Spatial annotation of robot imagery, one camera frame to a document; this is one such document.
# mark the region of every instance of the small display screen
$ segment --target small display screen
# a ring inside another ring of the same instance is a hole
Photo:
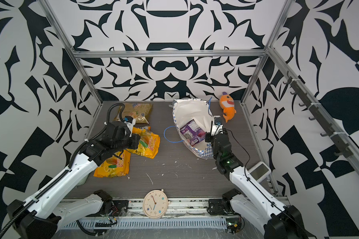
[[[258,168],[254,169],[251,172],[251,175],[253,176],[253,178],[255,180],[258,180],[260,177],[262,177],[268,171],[269,171],[268,168],[264,164],[261,164],[261,165],[258,166]]]

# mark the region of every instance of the clock face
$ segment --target clock face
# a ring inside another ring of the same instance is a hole
[[[142,208],[148,217],[161,218],[168,208],[168,198],[163,191],[153,190],[145,196]]]

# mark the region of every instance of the aluminum frame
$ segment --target aluminum frame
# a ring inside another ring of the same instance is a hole
[[[260,58],[258,64],[255,67],[253,75],[249,79],[249,84],[244,91],[244,95],[242,95],[241,103],[244,103],[247,100],[248,96],[250,95],[250,92],[253,90],[253,87],[259,77],[259,74],[261,73],[261,70],[263,69],[263,66],[267,61],[267,58],[268,58],[268,55],[264,55]]]
[[[269,40],[267,41],[267,44],[264,47],[265,50],[268,47],[272,47],[274,42],[277,40],[279,32],[281,31],[284,23],[287,20],[287,16],[288,16],[288,14],[290,12],[291,6],[295,1],[296,0],[286,0],[284,2],[284,5],[283,5],[282,10],[281,10],[281,13],[278,16],[278,19],[276,21],[276,24],[274,25],[273,31],[270,34]]]
[[[289,206],[290,203],[287,197],[275,197],[277,200],[281,201],[285,205]],[[210,197],[210,198],[168,198],[171,202],[169,204],[168,210],[163,216],[165,217],[210,217],[207,212],[207,207],[209,206],[209,199],[222,199],[221,197]],[[62,205],[66,205],[67,203],[72,203],[80,199],[67,199],[64,198],[57,207]],[[113,198],[113,200],[128,200],[130,201],[128,205],[127,213],[123,214],[122,217],[124,218],[146,218],[143,210],[142,210],[142,203],[144,201],[143,198]]]
[[[249,127],[249,131],[250,131],[250,134],[251,134],[251,137],[253,138],[253,141],[254,141],[254,146],[255,146],[255,149],[257,150],[258,152],[258,156],[259,156],[259,159],[264,162],[267,166],[269,165],[269,162],[266,162],[266,158],[264,157],[264,153],[262,151],[262,147],[261,145],[259,144],[259,140],[258,140],[258,137],[256,136],[256,132],[255,132],[255,129],[253,127],[253,123],[251,122],[250,120],[250,114],[249,114],[249,110],[247,109],[247,106],[245,104],[241,104],[241,107],[242,107],[242,110],[244,112],[244,116],[245,116],[245,119],[246,119],[246,122],[247,122],[247,125]],[[280,190],[279,190],[279,185],[278,183],[276,183],[276,179],[274,178],[273,174],[270,173],[270,175],[268,176],[269,179],[270,179],[270,182],[271,184],[273,185],[273,189],[274,189],[274,194],[275,195],[278,195]]]
[[[64,46],[65,50],[67,51],[74,66],[80,72],[82,78],[84,79],[84,82],[86,83],[86,85],[89,88],[89,91],[91,92],[93,97],[96,99],[97,103],[101,104],[103,102],[103,100],[101,99],[100,95],[98,94],[97,89],[95,88],[92,80],[86,73],[84,67],[79,62],[79,60],[76,59],[76,57],[73,55],[72,45],[70,44],[66,33],[63,31],[63,28],[62,28],[60,22],[58,21],[55,13],[52,10],[52,7],[49,5],[48,0],[37,0],[37,1],[40,4],[41,9],[45,13],[45,17],[47,18],[48,22],[55,30],[59,40],[62,42],[62,45]]]
[[[73,51],[76,58],[110,57],[232,57],[263,56],[263,49],[248,50],[131,50],[131,51]]]
[[[273,60],[274,64],[278,67],[281,73],[288,78],[287,73],[293,79],[299,79],[297,75],[293,72],[293,70],[286,64],[286,62],[282,59],[282,57],[278,54],[278,52],[269,47],[266,50],[266,53],[269,55],[271,60]],[[349,137],[349,135],[337,124],[337,122],[330,116],[330,114],[326,111],[326,109],[320,104],[318,99],[311,93],[311,91],[306,87],[301,80],[295,81],[299,88],[306,94],[309,100],[312,103],[319,104],[319,112],[324,116],[325,120],[331,124],[332,129],[338,133],[337,135],[342,139],[345,143],[348,144],[349,149],[353,152],[353,155],[347,158],[350,165],[354,168],[354,170],[359,175],[359,147],[356,143]]]

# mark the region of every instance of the black and white backdrop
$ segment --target black and white backdrop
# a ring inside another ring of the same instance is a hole
[[[359,1],[297,0],[275,43],[359,146]],[[359,237],[359,176],[269,59],[247,100],[282,194],[318,238]]]
[[[259,57],[82,59],[103,100],[241,99]]]
[[[278,188],[318,238],[359,236],[359,175],[285,81],[268,59],[246,102]]]
[[[297,0],[274,46],[359,146],[359,0]]]
[[[76,50],[264,48],[284,0],[51,0]]]
[[[38,3],[0,0],[0,229],[7,204],[65,167],[97,106]]]

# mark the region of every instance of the orange snack bag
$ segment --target orange snack bag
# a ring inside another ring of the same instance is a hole
[[[141,136],[141,139],[138,144],[138,149],[128,149],[128,151],[137,155],[153,159],[157,155],[158,148],[160,147],[160,137],[149,130],[135,127],[133,127],[132,133],[139,134]]]
[[[105,160],[99,167],[96,168],[95,177],[120,177],[125,176],[129,173],[129,164],[130,164],[130,152],[124,150],[121,152],[116,152],[115,154],[120,156],[122,160],[117,157],[111,157]]]

